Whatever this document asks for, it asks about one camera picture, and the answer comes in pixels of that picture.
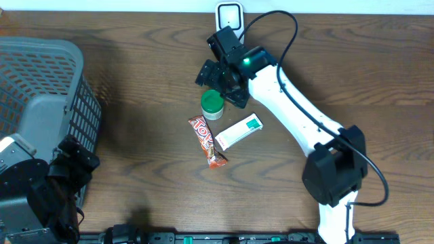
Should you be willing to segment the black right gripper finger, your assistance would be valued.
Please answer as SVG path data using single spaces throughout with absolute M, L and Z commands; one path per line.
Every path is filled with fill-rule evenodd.
M 223 98 L 237 108 L 244 109 L 248 103 L 250 94 L 248 91 L 234 91 L 224 94 Z
M 212 86 L 214 83 L 214 71 L 216 70 L 217 63 L 212 60 L 206 60 L 201 70 L 199 71 L 195 83 L 199 86 L 208 85 Z

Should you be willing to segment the green lid jar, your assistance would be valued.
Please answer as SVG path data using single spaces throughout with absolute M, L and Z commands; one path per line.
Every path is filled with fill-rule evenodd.
M 207 90 L 201 97 L 201 109 L 203 116 L 208 120 L 221 118 L 224 112 L 224 100 L 220 93 L 214 89 Z

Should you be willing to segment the white green toothpaste box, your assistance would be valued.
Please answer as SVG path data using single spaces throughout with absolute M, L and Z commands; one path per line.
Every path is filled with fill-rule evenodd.
M 263 128 L 263 123 L 255 113 L 230 126 L 216 136 L 222 150 L 230 148 L 240 140 Z

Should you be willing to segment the orange chocolate bar wrapper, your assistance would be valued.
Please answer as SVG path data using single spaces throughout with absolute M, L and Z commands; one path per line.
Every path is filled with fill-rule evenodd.
M 206 156 L 210 169 L 216 169 L 228 163 L 226 157 L 217 151 L 212 132 L 203 115 L 199 115 L 189 119 L 190 125 L 193 127 L 201 148 Z

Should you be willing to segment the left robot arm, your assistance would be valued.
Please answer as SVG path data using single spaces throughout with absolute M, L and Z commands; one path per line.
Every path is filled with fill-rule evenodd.
M 19 134 L 1 140 L 1 242 L 78 243 L 83 212 L 76 196 L 100 160 L 73 136 L 50 162 L 35 155 Z

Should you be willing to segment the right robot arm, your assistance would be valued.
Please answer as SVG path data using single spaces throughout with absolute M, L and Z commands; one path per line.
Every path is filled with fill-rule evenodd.
M 245 108 L 249 98 L 265 106 L 293 135 L 307 158 L 302 182 L 319 204 L 319 236 L 326 243 L 349 243 L 355 236 L 351 203 L 368 174 L 365 138 L 307 100 L 263 47 L 214 48 L 196 84 L 206 85 L 231 104 Z

